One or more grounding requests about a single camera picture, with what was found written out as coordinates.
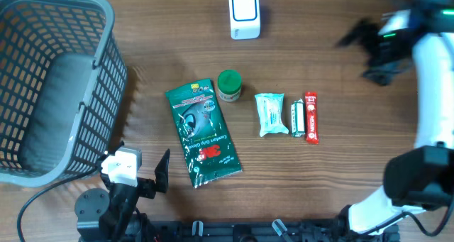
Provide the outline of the green white gum pack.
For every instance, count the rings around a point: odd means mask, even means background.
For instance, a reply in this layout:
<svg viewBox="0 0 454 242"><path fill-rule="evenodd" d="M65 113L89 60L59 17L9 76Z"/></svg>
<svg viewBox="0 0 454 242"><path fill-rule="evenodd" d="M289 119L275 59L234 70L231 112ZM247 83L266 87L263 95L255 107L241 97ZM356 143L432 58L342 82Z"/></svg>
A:
<svg viewBox="0 0 454 242"><path fill-rule="evenodd" d="M292 136L302 137L305 135L305 118L304 118L304 102L302 99L295 101L291 105L292 115Z"/></svg>

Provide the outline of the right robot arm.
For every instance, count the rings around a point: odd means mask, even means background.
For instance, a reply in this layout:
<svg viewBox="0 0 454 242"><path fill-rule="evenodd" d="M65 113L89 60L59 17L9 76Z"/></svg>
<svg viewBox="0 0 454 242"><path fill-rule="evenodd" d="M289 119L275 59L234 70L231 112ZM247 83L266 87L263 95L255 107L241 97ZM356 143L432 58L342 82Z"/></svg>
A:
<svg viewBox="0 0 454 242"><path fill-rule="evenodd" d="M383 237L386 229L419 214L445 209L437 236L453 215L453 0L401 0L379 26L359 20L339 41L358 43L369 59L363 77L385 86L408 60L417 78L414 147L386 165L382 185L346 206L333 221L335 239Z"/></svg>

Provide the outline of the red Nescafe stick sachet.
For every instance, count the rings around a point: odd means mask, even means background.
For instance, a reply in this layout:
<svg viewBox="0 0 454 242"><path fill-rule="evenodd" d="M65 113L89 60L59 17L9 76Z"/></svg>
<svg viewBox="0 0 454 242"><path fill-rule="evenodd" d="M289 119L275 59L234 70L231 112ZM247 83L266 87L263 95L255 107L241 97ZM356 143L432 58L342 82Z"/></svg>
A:
<svg viewBox="0 0 454 242"><path fill-rule="evenodd" d="M306 141L310 144L319 143L317 127L317 93L305 93L306 104Z"/></svg>

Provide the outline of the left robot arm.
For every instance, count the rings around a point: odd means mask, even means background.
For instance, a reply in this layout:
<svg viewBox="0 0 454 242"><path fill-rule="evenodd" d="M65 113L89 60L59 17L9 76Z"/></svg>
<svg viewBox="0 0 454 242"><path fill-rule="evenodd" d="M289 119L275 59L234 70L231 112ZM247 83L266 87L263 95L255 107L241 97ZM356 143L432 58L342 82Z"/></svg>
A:
<svg viewBox="0 0 454 242"><path fill-rule="evenodd" d="M155 179L142 178L142 151L121 144L96 162L105 189L89 189L76 201L80 241L159 241L157 229L138 211L142 198L154 199L169 188L170 150L155 168Z"/></svg>

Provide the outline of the green lid jar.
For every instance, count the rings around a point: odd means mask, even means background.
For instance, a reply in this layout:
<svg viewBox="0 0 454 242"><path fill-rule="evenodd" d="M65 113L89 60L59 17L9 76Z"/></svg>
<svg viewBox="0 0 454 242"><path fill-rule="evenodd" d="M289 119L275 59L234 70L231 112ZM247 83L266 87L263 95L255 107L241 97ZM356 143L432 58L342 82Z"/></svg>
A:
<svg viewBox="0 0 454 242"><path fill-rule="evenodd" d="M241 94L242 77L235 70L224 70L217 79L218 94L223 101L236 101Z"/></svg>

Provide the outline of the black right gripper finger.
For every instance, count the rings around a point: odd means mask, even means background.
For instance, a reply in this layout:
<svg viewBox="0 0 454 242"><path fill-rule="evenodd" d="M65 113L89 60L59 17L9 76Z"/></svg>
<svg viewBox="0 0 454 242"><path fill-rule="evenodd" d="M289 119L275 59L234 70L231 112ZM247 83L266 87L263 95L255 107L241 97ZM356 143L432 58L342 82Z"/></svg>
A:
<svg viewBox="0 0 454 242"><path fill-rule="evenodd" d="M363 47L377 40L378 25L368 18L360 19L337 43L337 47L347 47L357 41Z"/></svg>
<svg viewBox="0 0 454 242"><path fill-rule="evenodd" d="M396 75L399 75L404 72L404 69L399 69L395 67L371 67L365 72L363 72L362 76L365 79L374 82L380 86L387 86L391 84L392 80Z"/></svg>

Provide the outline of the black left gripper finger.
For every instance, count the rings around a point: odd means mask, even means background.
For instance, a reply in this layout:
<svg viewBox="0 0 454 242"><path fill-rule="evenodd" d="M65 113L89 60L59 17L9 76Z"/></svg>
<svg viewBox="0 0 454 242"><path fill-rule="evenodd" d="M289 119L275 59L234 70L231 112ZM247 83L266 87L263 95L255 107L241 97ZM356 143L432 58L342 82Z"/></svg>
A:
<svg viewBox="0 0 454 242"><path fill-rule="evenodd" d="M125 145L125 143L122 140L120 140L118 142L111 142L109 144L109 146L107 147L106 152L107 153L115 153L119 148L121 148L124 145Z"/></svg>
<svg viewBox="0 0 454 242"><path fill-rule="evenodd" d="M169 187L170 149L167 149L155 168L155 191L166 193Z"/></svg>

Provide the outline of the teal wet wipes pack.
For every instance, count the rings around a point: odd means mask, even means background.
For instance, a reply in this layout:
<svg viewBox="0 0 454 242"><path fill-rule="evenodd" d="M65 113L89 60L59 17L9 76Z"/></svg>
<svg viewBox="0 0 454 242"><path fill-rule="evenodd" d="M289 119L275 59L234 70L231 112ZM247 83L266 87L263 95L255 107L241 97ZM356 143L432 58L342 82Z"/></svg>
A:
<svg viewBox="0 0 454 242"><path fill-rule="evenodd" d="M260 137L268 133L289 133L289 129L282 122L282 106L284 94L262 93L256 94Z"/></svg>

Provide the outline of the green 3M gloves package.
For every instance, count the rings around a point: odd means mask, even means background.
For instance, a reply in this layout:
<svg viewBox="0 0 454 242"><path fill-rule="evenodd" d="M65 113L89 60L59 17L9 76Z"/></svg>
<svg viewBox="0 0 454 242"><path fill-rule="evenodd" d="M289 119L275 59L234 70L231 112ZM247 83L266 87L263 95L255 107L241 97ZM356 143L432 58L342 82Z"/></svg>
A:
<svg viewBox="0 0 454 242"><path fill-rule="evenodd" d="M194 188L242 171L212 81L165 92Z"/></svg>

